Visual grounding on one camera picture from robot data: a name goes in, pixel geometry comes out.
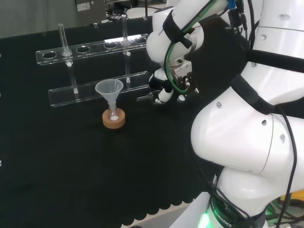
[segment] sticker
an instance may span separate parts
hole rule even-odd
[[[83,11],[83,10],[89,10],[90,9],[90,3],[86,2],[86,3],[82,3],[82,4],[78,4],[77,5],[77,11]]]

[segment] green led light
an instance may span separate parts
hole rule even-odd
[[[203,214],[199,221],[198,228],[212,228],[210,219],[207,213]]]

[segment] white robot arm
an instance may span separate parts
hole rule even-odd
[[[174,22],[180,29],[183,29],[183,27],[186,26],[207,3],[207,0],[181,1],[176,8],[167,7],[154,13],[153,33],[150,34],[147,40],[147,51],[150,58],[162,66],[162,68],[158,69],[150,78],[150,84],[153,84],[154,81],[158,81],[162,85],[162,91],[159,93],[158,99],[155,100],[158,104],[167,102],[173,94],[173,88],[167,81],[167,76],[164,71],[165,56],[169,45],[171,44],[171,40],[163,29],[163,23],[172,11]],[[214,1],[214,4],[212,4],[208,12],[203,15],[201,19],[224,10],[227,8],[227,4],[227,0]],[[204,32],[200,24],[195,23],[192,28],[194,29],[192,33],[185,35],[185,38],[192,42],[192,46],[186,48],[182,43],[178,42],[175,44],[169,57],[173,80],[182,82],[185,88],[190,87],[187,75],[192,71],[192,64],[184,59],[184,55],[199,49],[204,40]]]
[[[173,20],[183,29],[208,3],[181,0],[172,12]],[[227,4],[227,0],[214,1],[203,17],[224,10]],[[303,9],[304,1],[264,0],[254,50],[304,59]],[[160,21],[165,20],[165,15],[162,17]],[[163,32],[161,22],[153,28],[147,51],[153,61],[162,64],[171,40]],[[189,52],[177,43],[169,59],[172,68],[177,59]],[[304,97],[304,73],[248,62],[241,76],[271,105]],[[304,189],[304,120],[293,117],[288,120],[297,147],[297,166],[291,185],[294,192]],[[282,115],[260,113],[232,87],[198,114],[191,130],[191,142],[199,157],[225,166],[218,188],[249,216],[260,216],[269,202],[285,194],[294,163],[286,122]],[[214,228],[226,227],[227,222],[221,223],[223,219],[211,206],[208,215]],[[255,228],[268,227],[265,220],[262,222]]]

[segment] gray wall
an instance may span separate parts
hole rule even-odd
[[[79,26],[75,0],[0,0],[0,38]]]

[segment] black table surface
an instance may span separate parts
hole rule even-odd
[[[152,30],[151,18],[128,23],[129,35]],[[116,131],[102,124],[107,108],[102,98],[49,105],[48,90],[69,85],[67,69],[64,63],[38,65],[35,52],[59,47],[57,31],[1,39],[0,227],[119,228],[204,191],[193,167],[191,125],[245,60],[224,22],[215,19],[203,27],[203,47],[187,57],[199,95],[156,107],[136,103],[141,92],[122,94],[117,106],[126,124]],[[121,24],[67,29],[66,36],[69,45],[120,37]],[[131,73],[158,68],[145,50],[132,56]],[[124,74],[121,53],[76,60],[74,66],[78,83]],[[294,105],[287,107],[288,114],[299,116]],[[199,162],[210,178],[221,169]]]

